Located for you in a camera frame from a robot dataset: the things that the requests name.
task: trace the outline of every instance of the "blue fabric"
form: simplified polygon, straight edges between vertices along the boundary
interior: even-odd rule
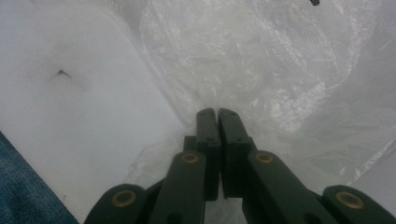
[[[1,132],[0,223],[77,223]]]

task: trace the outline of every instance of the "crumpled plastic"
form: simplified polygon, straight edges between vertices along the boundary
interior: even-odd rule
[[[394,150],[394,1],[104,3],[138,36],[186,130],[201,109],[234,110],[258,148],[275,152],[316,192],[352,183]],[[126,181],[164,177],[181,141],[144,149]],[[227,219],[241,215],[234,204],[210,203],[206,221],[244,223]]]

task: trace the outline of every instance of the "brass grommet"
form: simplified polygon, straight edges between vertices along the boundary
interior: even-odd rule
[[[360,197],[346,191],[337,192],[335,198],[346,207],[354,209],[362,209],[364,207],[364,202]]]
[[[274,158],[265,153],[259,153],[256,155],[256,160],[262,163],[271,163]]]
[[[125,207],[133,203],[134,200],[136,200],[136,193],[132,190],[125,189],[116,193],[111,199],[111,202],[113,203],[114,206]]]
[[[199,157],[195,154],[186,154],[181,159],[186,163],[196,163],[199,160]]]

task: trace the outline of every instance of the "white floor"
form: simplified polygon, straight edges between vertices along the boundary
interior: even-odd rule
[[[114,18],[0,4],[0,130],[82,222],[149,144],[181,124]],[[354,184],[396,215],[395,154]]]

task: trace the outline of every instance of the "black speck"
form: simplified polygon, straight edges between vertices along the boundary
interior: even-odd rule
[[[312,6],[316,7],[319,5],[320,1],[319,0],[310,0],[312,3]]]
[[[67,74],[64,70],[59,70],[59,72],[56,74],[56,75],[65,75],[65,76],[68,76],[68,77],[72,77],[72,76],[70,76],[69,74]]]

